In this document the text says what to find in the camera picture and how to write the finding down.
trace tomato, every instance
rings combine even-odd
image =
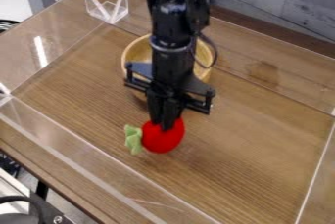
[[[151,121],[143,125],[141,130],[143,147],[158,154],[173,151],[185,136],[185,124],[181,118],[175,120],[174,127],[167,131],[162,131],[159,124],[153,124]]]

